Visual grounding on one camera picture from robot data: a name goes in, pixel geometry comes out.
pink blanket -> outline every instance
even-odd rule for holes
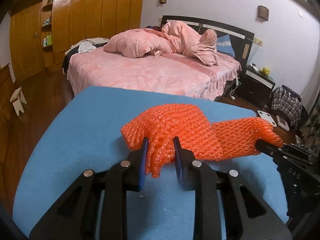
[[[232,57],[217,55],[219,66],[208,67],[182,54],[127,58],[98,48],[71,57],[68,79],[75,95],[89,86],[105,86],[214,100],[240,68]]]
[[[134,29],[113,36],[104,46],[107,52],[122,53],[125,57],[143,57],[145,53],[181,53],[196,57],[208,66],[219,65],[217,34],[208,29],[201,36],[181,21],[170,21],[162,31]]]

small step stool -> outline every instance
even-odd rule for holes
[[[24,113],[24,109],[22,107],[22,103],[27,103],[26,98],[22,93],[22,88],[19,87],[18,89],[13,92],[12,97],[10,98],[10,102],[12,102],[14,109],[16,110],[17,116],[19,116],[19,111]]]

patterned curtain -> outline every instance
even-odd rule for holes
[[[313,108],[309,119],[300,128],[302,141],[308,146],[320,146],[320,97]]]

silver screw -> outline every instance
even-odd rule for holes
[[[90,177],[90,176],[93,175],[93,170],[85,170],[85,171],[83,172],[83,175],[84,175],[85,177]]]
[[[202,162],[201,162],[201,161],[198,161],[198,160],[194,160],[194,161],[192,162],[192,165],[199,168],[199,167],[201,167]]]
[[[121,167],[127,168],[131,165],[131,163],[128,160],[120,162]]]
[[[230,176],[232,177],[238,177],[239,172],[237,170],[230,170],[229,171]]]

yellow plush toy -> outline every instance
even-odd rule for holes
[[[260,70],[260,73],[264,76],[268,76],[270,73],[270,69],[264,67],[263,69]]]

